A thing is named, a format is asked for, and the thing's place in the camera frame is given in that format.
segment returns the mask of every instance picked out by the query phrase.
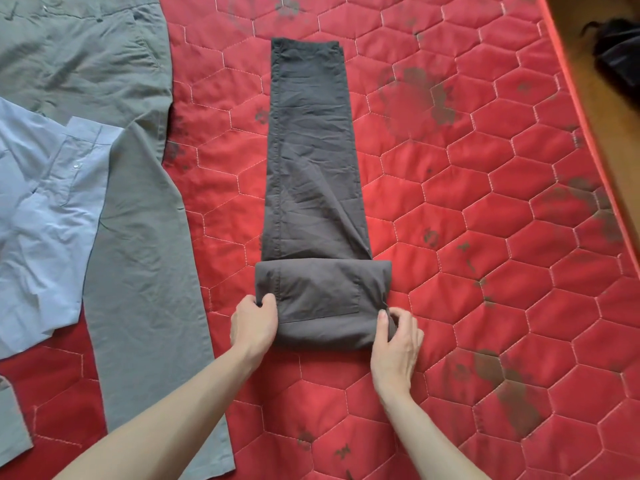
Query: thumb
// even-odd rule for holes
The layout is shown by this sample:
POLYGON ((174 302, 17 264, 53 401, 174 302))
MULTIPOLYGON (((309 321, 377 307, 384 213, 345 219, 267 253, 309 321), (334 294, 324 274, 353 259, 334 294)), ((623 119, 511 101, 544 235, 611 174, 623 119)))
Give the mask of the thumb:
POLYGON ((384 310, 378 312, 378 324, 376 325, 376 339, 373 342, 374 347, 380 347, 389 341, 389 316, 384 310))
POLYGON ((273 293, 268 293, 262 297, 262 307, 276 308, 276 297, 273 293))

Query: clothing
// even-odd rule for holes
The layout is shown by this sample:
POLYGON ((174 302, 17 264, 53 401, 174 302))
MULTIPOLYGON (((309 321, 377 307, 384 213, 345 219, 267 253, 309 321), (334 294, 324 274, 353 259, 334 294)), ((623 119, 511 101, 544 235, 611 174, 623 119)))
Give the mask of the clothing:
POLYGON ((122 128, 66 127, 0 98, 0 359, 77 323, 122 128))
POLYGON ((0 376, 0 467, 32 446, 13 388, 0 376))
POLYGON ((276 341, 284 346, 370 346, 378 311, 387 308, 391 262, 372 260, 338 42, 271 42, 264 232, 255 282, 258 300, 276 295, 276 341))
MULTIPOLYGON (((124 128, 83 295, 109 431, 213 360, 184 205, 161 167, 171 90, 158 0, 0 0, 0 96, 63 125, 124 128)), ((182 478, 233 468, 222 419, 182 478)))

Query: black object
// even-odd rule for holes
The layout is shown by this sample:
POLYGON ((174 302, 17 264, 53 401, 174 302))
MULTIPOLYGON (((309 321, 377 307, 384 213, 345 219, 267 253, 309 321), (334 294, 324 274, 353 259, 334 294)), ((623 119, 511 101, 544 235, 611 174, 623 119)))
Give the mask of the black object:
POLYGON ((590 22, 582 29, 582 35, 590 28, 597 29, 593 55, 598 69, 635 103, 640 103, 640 23, 624 18, 590 22))
MULTIPOLYGON (((273 39, 255 287, 259 303, 276 295, 276 343, 372 345, 390 282, 391 262, 372 259, 342 49, 338 42, 273 39)), ((390 336, 395 329, 390 320, 390 336)))

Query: person's right arm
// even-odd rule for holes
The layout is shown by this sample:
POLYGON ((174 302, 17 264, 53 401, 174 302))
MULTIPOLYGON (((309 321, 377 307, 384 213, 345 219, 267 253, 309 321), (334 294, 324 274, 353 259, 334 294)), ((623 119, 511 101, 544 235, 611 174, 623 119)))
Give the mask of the person's right arm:
POLYGON ((447 439, 411 397, 411 377, 424 332, 401 308, 391 308, 398 329, 388 340, 387 313, 380 311, 371 354, 373 384, 391 424, 422 480, 487 480, 447 439))

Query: hexagon quilted pattern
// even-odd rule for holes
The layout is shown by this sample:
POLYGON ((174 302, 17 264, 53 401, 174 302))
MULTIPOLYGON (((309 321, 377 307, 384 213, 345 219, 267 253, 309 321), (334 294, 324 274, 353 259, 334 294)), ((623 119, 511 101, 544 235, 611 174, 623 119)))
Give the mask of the hexagon quilted pattern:
MULTIPOLYGON (((536 0, 161 0, 164 167, 216 354, 260 259, 269 39, 346 56, 372 249, 426 338, 412 395, 492 479, 640 474, 640 282, 536 0)), ((52 478, 105 432, 84 321, 0 363, 52 478)), ((237 480, 414 479, 369 354, 272 350, 227 413, 237 480)))

